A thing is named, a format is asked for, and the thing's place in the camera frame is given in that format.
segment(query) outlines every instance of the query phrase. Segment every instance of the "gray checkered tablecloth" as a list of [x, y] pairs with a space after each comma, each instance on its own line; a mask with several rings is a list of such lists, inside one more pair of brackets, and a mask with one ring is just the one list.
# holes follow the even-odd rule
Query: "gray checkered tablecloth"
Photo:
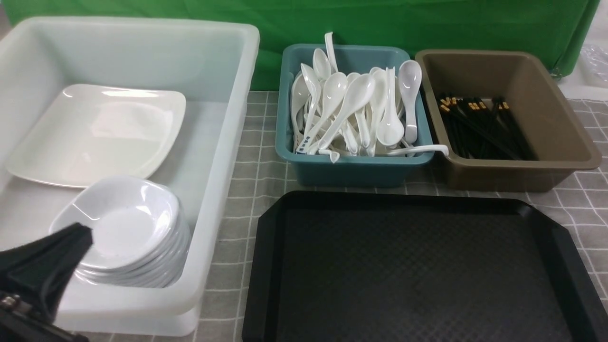
[[[303, 190], [274, 149], [276, 92], [251, 92], [237, 164], [219, 229], [213, 263], [196, 331], [182, 338], [86, 333], [95, 342], [240, 341], [258, 217], [284, 193]], [[577, 172], [545, 194], [453, 191], [424, 167], [397, 189], [310, 188], [346, 192], [518, 198], [565, 226], [576, 243], [595, 288], [608, 308], [608, 104], [571, 100], [604, 158], [600, 168]]]

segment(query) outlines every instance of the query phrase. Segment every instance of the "brown plastic bin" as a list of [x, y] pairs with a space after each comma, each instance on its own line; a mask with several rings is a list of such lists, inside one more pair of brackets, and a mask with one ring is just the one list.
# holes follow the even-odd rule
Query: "brown plastic bin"
[[[544, 192], [601, 154], [538, 58], [523, 52], [425, 50], [416, 54], [423, 90], [449, 187], [459, 190]], [[490, 99], [505, 96], [538, 161], [466, 159], [450, 146], [436, 94]]]

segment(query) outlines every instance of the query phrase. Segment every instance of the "white square plate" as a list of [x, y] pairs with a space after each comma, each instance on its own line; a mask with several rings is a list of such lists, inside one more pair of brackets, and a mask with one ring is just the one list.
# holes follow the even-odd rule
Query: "white square plate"
[[171, 150], [185, 107], [177, 91], [69, 86], [6, 169], [27, 180], [80, 188], [116, 174], [148, 178]]

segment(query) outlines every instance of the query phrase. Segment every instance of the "white plastic bin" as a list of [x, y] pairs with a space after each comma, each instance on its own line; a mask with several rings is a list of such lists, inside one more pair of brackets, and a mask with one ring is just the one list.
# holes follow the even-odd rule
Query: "white plastic bin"
[[[243, 129], [260, 36], [249, 25], [180, 19], [33, 18], [0, 41], [0, 161], [75, 83], [173, 90], [187, 99], [180, 134], [150, 180], [181, 199], [194, 229], [168, 288], [69, 284], [56, 323], [69, 330], [183, 336], [200, 298]], [[0, 170], [0, 250], [45, 236], [77, 189]]]

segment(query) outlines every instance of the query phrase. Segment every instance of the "teal plastic bin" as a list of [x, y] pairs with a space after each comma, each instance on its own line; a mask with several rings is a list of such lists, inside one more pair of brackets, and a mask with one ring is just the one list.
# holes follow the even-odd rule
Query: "teal plastic bin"
[[[325, 49], [325, 45], [296, 44], [283, 51], [277, 112], [278, 155], [293, 165], [298, 183], [304, 186], [398, 187], [402, 185], [405, 175], [414, 168], [427, 164], [433, 158], [433, 152], [419, 153], [410, 158], [341, 156], [337, 163], [332, 164], [329, 156], [297, 155], [291, 151], [293, 146], [293, 130], [289, 115], [291, 85], [300, 71], [301, 63], [313, 65], [313, 52], [317, 48]], [[395, 47], [337, 45], [334, 48], [338, 68], [347, 75], [351, 72], [364, 74], [374, 66], [399, 68], [401, 63], [410, 59], [407, 52]], [[433, 144], [420, 93], [416, 98], [416, 119], [418, 140], [414, 145]]]

